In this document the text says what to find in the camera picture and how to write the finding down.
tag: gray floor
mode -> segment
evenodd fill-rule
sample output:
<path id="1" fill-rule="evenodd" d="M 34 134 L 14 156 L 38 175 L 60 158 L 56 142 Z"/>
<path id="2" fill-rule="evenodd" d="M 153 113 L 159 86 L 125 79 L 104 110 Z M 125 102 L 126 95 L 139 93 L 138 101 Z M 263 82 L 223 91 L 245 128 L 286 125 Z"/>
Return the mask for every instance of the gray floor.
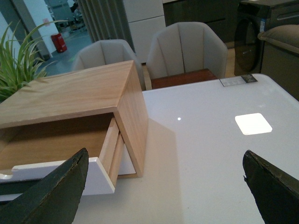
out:
<path id="1" fill-rule="evenodd" d="M 76 53 L 92 43 L 86 29 L 74 31 L 69 37 L 64 38 L 64 42 L 67 50 L 63 53 L 53 52 L 53 57 L 43 64 L 43 67 L 48 65 L 46 68 L 47 76 L 71 71 Z"/>

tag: chair backrest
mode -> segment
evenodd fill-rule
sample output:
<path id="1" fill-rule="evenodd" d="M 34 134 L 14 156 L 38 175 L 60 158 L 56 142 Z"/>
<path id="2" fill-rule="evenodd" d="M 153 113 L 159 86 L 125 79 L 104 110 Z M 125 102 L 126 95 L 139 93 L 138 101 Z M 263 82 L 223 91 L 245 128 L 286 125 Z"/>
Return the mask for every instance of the chair backrest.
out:
<path id="1" fill-rule="evenodd" d="M 145 90 L 142 65 L 125 40 L 100 40 L 80 50 L 72 65 L 72 70 L 82 70 L 105 64 L 134 60 L 141 89 Z"/>
<path id="2" fill-rule="evenodd" d="M 151 79 L 205 68 L 224 78 L 227 54 L 226 45 L 208 25 L 179 22 L 153 36 L 146 65 Z"/>

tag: glossy white tabletop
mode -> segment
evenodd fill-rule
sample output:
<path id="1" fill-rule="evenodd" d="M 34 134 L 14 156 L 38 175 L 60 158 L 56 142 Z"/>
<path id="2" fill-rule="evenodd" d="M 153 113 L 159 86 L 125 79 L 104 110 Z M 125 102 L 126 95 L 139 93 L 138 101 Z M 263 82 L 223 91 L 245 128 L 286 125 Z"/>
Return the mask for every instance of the glossy white tabletop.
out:
<path id="1" fill-rule="evenodd" d="M 299 179 L 299 102 L 264 75 L 143 92 L 149 113 L 144 177 L 112 195 L 83 196 L 76 224 L 263 224 L 243 179 L 250 149 Z M 243 135 L 235 116 L 261 113 L 272 132 Z"/>

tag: open drawer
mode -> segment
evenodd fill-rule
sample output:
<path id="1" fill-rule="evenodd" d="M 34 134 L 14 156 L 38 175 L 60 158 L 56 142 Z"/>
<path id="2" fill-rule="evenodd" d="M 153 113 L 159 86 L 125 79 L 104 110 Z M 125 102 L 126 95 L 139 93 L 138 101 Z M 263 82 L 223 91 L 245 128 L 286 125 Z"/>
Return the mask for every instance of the open drawer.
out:
<path id="1" fill-rule="evenodd" d="M 0 131 L 0 183 L 43 178 L 81 148 L 89 153 L 83 195 L 114 193 L 122 159 L 122 174 L 135 172 L 113 113 Z"/>

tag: washing machine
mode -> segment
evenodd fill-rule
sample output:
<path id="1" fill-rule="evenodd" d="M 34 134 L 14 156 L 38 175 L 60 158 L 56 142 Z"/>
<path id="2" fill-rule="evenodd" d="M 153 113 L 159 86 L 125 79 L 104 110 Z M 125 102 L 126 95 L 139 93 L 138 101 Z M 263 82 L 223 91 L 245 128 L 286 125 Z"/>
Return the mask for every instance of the washing machine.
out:
<path id="1" fill-rule="evenodd" d="M 235 75 L 260 73 L 264 42 L 259 32 L 299 24 L 299 0 L 244 0 L 237 10 Z"/>

